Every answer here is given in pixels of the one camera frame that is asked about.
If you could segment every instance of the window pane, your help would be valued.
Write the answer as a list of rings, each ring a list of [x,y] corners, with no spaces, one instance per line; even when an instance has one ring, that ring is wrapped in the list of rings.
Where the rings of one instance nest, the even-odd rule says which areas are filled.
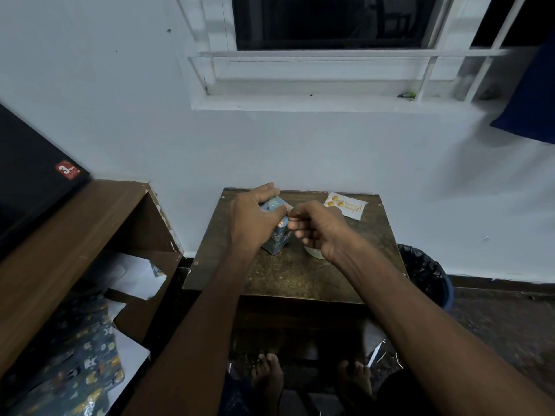
[[[491,47],[515,0],[491,0],[473,47]],[[555,25],[552,1],[526,0],[503,41],[503,47],[541,45]]]
[[[232,0],[240,50],[420,48],[436,0]]]

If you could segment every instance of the window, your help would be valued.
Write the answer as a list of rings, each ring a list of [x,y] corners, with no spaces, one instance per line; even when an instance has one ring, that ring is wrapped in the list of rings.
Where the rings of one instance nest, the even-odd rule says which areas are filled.
[[[397,110],[508,97],[553,25],[543,0],[173,2],[192,40],[176,48],[202,88],[191,100],[199,109]]]

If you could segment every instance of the person's left hand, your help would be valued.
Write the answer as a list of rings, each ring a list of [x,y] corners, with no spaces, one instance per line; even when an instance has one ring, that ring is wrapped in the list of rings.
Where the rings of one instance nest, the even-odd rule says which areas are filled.
[[[275,227],[288,210],[285,205],[281,205],[274,211],[264,212],[260,209],[260,203],[279,195],[279,192],[274,188],[274,183],[269,182],[251,191],[237,194],[230,210],[232,244],[257,251],[270,239]]]

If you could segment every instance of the red sticker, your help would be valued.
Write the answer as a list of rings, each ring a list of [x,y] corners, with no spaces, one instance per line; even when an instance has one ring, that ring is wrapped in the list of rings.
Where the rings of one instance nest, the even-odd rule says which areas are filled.
[[[58,165],[56,165],[56,170],[68,180],[72,180],[81,173],[81,170],[78,167],[74,166],[67,160],[62,160]]]

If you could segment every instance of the small table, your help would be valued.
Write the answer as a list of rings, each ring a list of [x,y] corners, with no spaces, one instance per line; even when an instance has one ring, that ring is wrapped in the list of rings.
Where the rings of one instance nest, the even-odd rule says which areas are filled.
[[[201,291],[216,270],[229,239],[230,202],[244,191],[225,188],[221,193],[184,289]],[[380,196],[341,194],[368,202],[362,219],[347,217],[347,223],[406,273]],[[311,200],[323,203],[327,196],[321,191],[280,194],[293,207]],[[310,256],[299,239],[292,236],[276,256],[262,249],[258,252],[239,302],[232,351],[271,350],[282,356],[318,359],[330,344],[337,343],[337,347],[325,355],[342,354],[345,347],[341,344],[349,343],[349,354],[362,357],[383,338],[347,279],[327,261]]]

